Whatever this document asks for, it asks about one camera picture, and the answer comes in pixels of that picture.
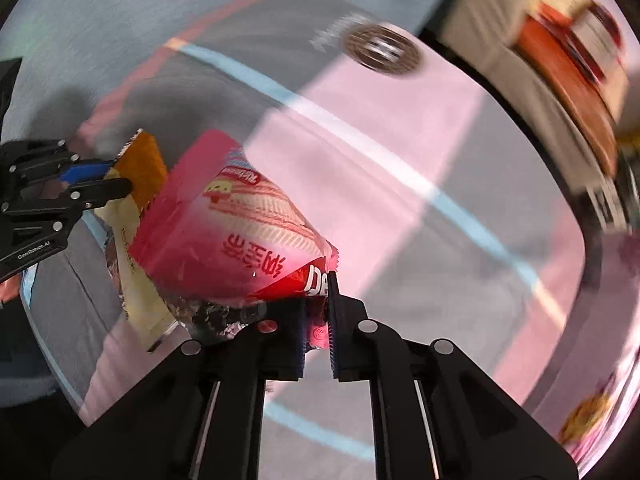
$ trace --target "red snack package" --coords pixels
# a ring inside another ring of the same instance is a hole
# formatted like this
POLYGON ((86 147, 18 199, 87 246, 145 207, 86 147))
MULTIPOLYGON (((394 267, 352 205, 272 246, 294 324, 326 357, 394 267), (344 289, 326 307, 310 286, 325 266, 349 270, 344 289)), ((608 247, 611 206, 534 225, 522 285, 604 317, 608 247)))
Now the red snack package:
POLYGON ((216 130, 178 161, 129 254, 161 290, 231 306, 325 296, 337 265, 337 250, 216 130))

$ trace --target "silver screw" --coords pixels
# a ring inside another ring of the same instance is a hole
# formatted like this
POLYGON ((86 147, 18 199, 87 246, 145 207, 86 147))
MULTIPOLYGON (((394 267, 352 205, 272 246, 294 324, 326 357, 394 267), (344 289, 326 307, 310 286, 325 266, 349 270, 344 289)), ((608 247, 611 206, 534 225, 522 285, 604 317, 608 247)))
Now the silver screw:
POLYGON ((363 319, 358 323, 358 330, 365 334, 373 334, 378 329, 378 324, 372 319, 363 319))
POLYGON ((258 323, 258 330, 263 334, 270 334, 278 329, 278 324, 272 319, 263 319, 258 323))
POLYGON ((189 339, 188 341, 185 341, 184 343, 182 343, 182 346, 180 347, 180 350, 182 350, 182 353, 188 356, 199 354, 201 349, 202 349, 202 345, 198 343, 195 339, 189 339))
POLYGON ((447 341, 446 339, 438 339, 433 344, 433 349, 438 354, 449 355, 453 352, 453 343, 451 341, 447 341))

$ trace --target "pink snack package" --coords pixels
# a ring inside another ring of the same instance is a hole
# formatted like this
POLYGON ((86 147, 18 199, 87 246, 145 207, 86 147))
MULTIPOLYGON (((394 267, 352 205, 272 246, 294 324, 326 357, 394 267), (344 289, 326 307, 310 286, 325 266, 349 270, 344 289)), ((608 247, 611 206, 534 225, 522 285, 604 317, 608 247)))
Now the pink snack package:
MULTIPOLYGON (((234 307, 326 296, 326 274, 338 262, 337 250, 217 130, 170 172, 129 254, 161 290, 234 307)), ((310 345, 327 346, 317 322, 309 336, 310 345)))

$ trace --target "brown circular logo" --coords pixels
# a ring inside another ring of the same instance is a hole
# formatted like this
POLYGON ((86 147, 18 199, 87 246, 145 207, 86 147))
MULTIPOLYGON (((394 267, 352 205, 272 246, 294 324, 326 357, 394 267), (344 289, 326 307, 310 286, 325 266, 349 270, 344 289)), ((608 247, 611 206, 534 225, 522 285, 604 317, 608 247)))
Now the brown circular logo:
POLYGON ((359 25, 345 33, 342 46, 361 65, 387 75, 404 75, 422 63, 410 40, 380 25, 359 25))

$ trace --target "red stripe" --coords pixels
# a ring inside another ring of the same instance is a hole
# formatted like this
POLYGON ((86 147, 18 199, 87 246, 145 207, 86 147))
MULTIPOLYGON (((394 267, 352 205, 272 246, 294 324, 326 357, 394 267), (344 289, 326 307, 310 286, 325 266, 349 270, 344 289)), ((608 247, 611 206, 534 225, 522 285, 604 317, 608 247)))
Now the red stripe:
MULTIPOLYGON (((191 25, 191 27, 183 31, 178 37, 185 41, 193 41, 216 21, 223 20, 234 12, 244 9, 257 1, 259 0, 236 0, 222 9, 206 14, 191 25)), ((100 100, 94 108, 92 116, 81 124, 78 129, 78 136, 81 137, 85 143, 92 146, 98 133, 119 117, 131 89, 137 83, 155 76, 160 67, 175 54, 175 51, 165 46, 158 48, 151 57, 131 73, 118 88, 100 100)))

